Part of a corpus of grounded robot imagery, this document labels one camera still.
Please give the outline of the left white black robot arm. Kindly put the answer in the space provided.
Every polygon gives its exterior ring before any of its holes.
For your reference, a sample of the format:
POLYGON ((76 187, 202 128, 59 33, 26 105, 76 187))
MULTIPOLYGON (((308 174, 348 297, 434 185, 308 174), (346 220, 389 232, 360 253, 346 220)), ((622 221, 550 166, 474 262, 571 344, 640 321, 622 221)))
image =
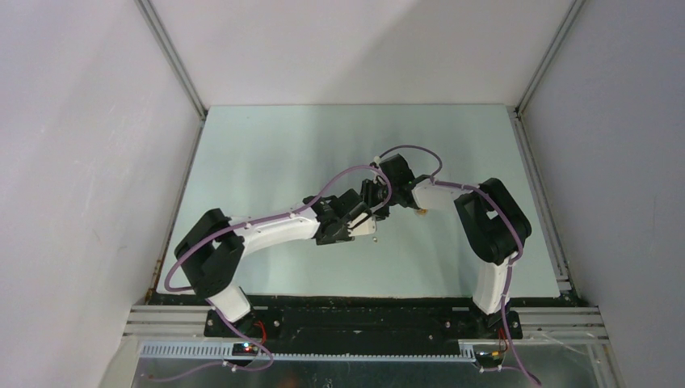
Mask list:
POLYGON ((350 242, 376 232, 376 218, 353 189, 341 196, 311 196, 294 209, 259 219, 234 221, 220 209, 208 210, 174 249, 170 270, 182 270, 189 289, 222 314, 235 336, 255 326, 252 306, 236 278, 250 254, 282 243, 312 239, 319 246, 350 242))

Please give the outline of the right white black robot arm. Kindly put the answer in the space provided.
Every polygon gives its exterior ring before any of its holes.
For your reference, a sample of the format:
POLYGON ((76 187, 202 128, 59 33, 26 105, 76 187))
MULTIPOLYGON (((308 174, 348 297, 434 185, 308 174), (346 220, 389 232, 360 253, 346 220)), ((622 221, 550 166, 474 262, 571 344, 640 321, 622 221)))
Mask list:
POLYGON ((457 216, 475 255, 481 260, 472 300, 479 309, 471 313, 473 333, 489 338, 502 327, 499 311, 509 301, 512 268, 523 253, 532 226, 500 179, 477 186, 416 176, 400 155, 371 166, 383 172, 362 183, 362 197, 374 208, 376 219, 389 216, 398 205, 419 210, 439 210, 457 216))

